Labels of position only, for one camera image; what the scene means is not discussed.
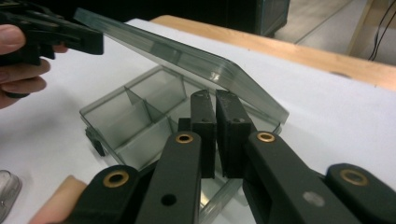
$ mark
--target white table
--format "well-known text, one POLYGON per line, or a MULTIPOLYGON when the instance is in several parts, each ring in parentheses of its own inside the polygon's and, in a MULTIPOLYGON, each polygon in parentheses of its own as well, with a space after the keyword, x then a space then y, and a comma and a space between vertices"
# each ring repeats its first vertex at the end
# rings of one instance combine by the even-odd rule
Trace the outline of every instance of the white table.
MULTIPOLYGON (((281 136, 312 169, 349 162, 396 189, 396 92, 141 20, 130 24, 240 65, 289 112, 281 136)), ((78 111, 155 63, 106 39, 105 55, 70 50, 52 61, 48 87, 0 110, 0 169, 23 182, 5 223, 26 223, 68 176, 85 182, 108 165, 86 138, 78 111)), ((215 223, 254 223, 232 200, 215 223)))

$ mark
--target transparent plastic lid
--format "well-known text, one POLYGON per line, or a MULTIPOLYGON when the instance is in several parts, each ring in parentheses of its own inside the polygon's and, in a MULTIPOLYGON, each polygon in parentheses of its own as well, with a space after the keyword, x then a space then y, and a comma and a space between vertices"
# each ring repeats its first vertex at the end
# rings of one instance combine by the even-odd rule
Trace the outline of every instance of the transparent plastic lid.
POLYGON ((201 77, 208 81, 208 86, 214 83, 235 93, 240 99, 265 114, 273 123, 286 122, 289 112, 237 64, 225 58, 82 8, 77 10, 75 19, 103 32, 155 63, 179 71, 192 79, 201 77))

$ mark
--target wooden table edge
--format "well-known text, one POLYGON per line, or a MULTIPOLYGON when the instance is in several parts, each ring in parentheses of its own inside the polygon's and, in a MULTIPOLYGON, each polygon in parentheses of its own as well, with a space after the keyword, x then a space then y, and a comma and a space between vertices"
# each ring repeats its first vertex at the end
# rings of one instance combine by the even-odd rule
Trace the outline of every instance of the wooden table edge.
POLYGON ((304 64, 323 71, 351 77, 376 87, 396 91, 396 67, 353 58, 342 54, 248 34, 198 21, 163 15, 151 20, 154 23, 218 40, 241 48, 258 51, 291 62, 304 64))

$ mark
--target clear plastic box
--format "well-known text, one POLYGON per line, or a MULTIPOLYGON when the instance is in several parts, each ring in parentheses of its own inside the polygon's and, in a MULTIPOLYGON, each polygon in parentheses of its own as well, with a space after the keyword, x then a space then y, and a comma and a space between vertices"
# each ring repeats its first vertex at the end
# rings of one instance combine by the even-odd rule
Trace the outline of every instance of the clear plastic box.
MULTIPOLYGON (((75 19, 158 64, 80 110, 90 139, 120 164, 139 170, 158 160, 178 119, 191 116, 190 96, 196 91, 209 90, 214 110, 216 90, 238 95, 258 130, 279 133, 289 115, 227 59, 84 9, 75 19)), ((242 183, 221 176, 219 158, 216 167, 216 177, 202 181, 200 223, 210 223, 242 183)))

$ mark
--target black cable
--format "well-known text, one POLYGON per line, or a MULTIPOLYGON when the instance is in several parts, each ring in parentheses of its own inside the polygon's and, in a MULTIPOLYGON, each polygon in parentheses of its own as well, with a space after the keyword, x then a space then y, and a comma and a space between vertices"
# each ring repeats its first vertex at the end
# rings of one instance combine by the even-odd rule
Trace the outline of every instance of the black cable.
POLYGON ((395 16, 396 16, 396 11, 393 13, 392 18, 390 18, 390 21, 388 22, 387 26, 385 27, 384 33, 382 33, 381 38, 380 38, 379 41, 378 41, 378 44, 377 44, 376 50, 375 50, 375 55, 374 55, 372 61, 375 60, 376 54, 378 53, 379 45, 381 44, 381 41, 382 41, 382 37, 384 37, 385 32, 388 30, 388 27, 389 27, 390 23, 393 21, 393 18, 394 18, 395 16))
POLYGON ((378 52, 379 43, 381 42, 381 41, 379 41, 379 43, 378 43, 379 30, 380 30, 380 28, 381 28, 382 22, 383 22, 384 19, 387 17, 387 15, 388 15, 390 9, 393 7, 393 5, 394 5, 395 3, 396 3, 396 0, 394 0, 394 1, 390 4, 390 6, 388 7, 388 9, 387 9, 387 11, 385 12, 384 16, 382 17, 381 22, 378 24, 378 28, 377 28, 376 34, 375 34, 375 41, 374 41, 373 52, 372 52, 372 54, 370 55, 370 57, 369 57, 368 60, 373 61, 373 60, 374 60, 373 57, 374 57, 374 56, 376 55, 376 53, 378 52))

